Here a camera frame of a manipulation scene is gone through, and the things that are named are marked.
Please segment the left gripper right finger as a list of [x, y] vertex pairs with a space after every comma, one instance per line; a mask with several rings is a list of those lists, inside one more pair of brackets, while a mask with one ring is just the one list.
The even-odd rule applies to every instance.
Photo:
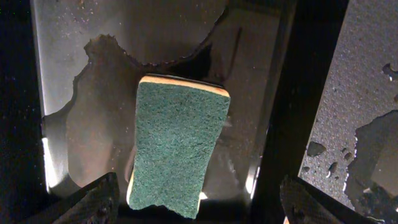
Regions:
[[280, 184], [280, 202], [290, 223], [377, 224], [299, 177], [286, 175]]

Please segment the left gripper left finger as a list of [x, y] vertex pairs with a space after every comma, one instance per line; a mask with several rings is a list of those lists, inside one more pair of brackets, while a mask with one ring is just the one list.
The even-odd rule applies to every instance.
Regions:
[[108, 172], [66, 199], [27, 218], [22, 223], [113, 224], [118, 217], [119, 185], [116, 173]]

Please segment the green yellow sponge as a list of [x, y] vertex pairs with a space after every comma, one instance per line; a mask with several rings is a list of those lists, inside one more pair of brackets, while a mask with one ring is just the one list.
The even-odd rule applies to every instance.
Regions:
[[231, 97], [221, 86], [146, 75], [137, 87], [134, 164], [126, 193], [133, 210], [163, 206], [197, 217], [211, 155]]

